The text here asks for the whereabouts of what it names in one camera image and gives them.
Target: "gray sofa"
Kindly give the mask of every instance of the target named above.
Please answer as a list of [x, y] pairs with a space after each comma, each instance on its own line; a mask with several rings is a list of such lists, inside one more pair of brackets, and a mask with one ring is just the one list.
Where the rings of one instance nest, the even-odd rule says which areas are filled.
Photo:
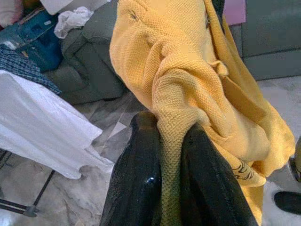
[[246, 23], [230, 29], [256, 80], [301, 75], [301, 0], [247, 0]]
[[116, 21], [117, 1], [97, 9], [81, 29], [71, 30], [62, 41], [64, 60], [45, 75], [72, 104], [122, 96], [125, 86], [115, 74], [109, 45]]

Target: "white cloth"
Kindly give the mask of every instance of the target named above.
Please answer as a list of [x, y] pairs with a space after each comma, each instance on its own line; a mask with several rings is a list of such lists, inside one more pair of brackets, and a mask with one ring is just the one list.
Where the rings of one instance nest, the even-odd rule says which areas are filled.
[[111, 173], [113, 163], [91, 146], [102, 130], [35, 82], [0, 70], [0, 147], [78, 179], [82, 166]]
[[66, 38], [68, 31], [74, 28], [83, 27], [94, 12], [86, 7], [79, 7], [73, 12], [65, 11], [58, 16], [58, 22], [55, 26], [55, 35], [60, 38]]

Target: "checkered fabric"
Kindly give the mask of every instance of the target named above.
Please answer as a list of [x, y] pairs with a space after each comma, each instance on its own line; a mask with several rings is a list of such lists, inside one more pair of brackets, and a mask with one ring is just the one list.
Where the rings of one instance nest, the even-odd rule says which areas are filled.
[[21, 54], [0, 46], [0, 70], [5, 70], [18, 75], [27, 80], [39, 83], [56, 94], [60, 94], [60, 89], [40, 73], [40, 69], [30, 59]]

